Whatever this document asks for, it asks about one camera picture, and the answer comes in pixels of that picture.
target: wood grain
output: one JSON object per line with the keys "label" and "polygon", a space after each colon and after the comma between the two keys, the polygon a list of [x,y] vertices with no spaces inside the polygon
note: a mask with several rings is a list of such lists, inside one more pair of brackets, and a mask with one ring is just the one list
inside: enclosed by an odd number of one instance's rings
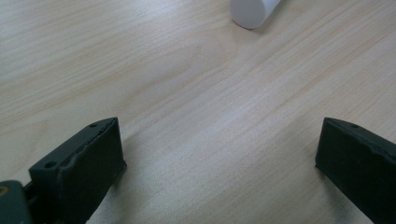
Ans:
{"label": "wood grain", "polygon": [[396,1],[0,3],[0,180],[117,116],[129,167],[89,223],[371,223],[314,168],[321,122],[396,142]]}

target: white cylinder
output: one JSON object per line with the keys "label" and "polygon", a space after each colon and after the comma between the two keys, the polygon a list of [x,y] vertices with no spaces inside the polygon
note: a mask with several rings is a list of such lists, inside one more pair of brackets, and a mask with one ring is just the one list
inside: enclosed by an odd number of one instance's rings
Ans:
{"label": "white cylinder", "polygon": [[240,26],[254,29],[261,26],[280,0],[231,0],[231,16]]}

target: black plastic part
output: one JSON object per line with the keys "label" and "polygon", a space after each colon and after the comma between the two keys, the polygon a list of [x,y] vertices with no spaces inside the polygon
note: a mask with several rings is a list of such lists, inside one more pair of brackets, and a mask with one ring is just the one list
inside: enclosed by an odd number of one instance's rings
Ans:
{"label": "black plastic part", "polygon": [[0,182],[0,223],[33,224],[20,182]]}
{"label": "black plastic part", "polygon": [[339,119],[323,121],[317,167],[374,223],[396,223],[396,146]]}
{"label": "black plastic part", "polygon": [[125,168],[118,120],[104,119],[32,166],[31,191],[39,196],[47,214],[66,224],[85,223]]}

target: white cap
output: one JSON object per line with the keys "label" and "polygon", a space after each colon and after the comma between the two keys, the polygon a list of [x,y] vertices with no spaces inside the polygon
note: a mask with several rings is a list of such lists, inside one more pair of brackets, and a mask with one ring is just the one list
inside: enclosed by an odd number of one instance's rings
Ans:
{"label": "white cap", "polygon": [[261,26],[280,0],[231,0],[231,16],[240,26],[254,29]]}

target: light wood surface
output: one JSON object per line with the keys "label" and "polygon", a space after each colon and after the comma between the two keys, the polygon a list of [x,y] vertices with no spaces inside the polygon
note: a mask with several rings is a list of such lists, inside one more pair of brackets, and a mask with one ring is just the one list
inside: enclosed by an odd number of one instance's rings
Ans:
{"label": "light wood surface", "polygon": [[324,117],[396,142],[396,1],[0,2],[0,180],[119,117],[128,170],[89,223],[371,223],[315,169]]}

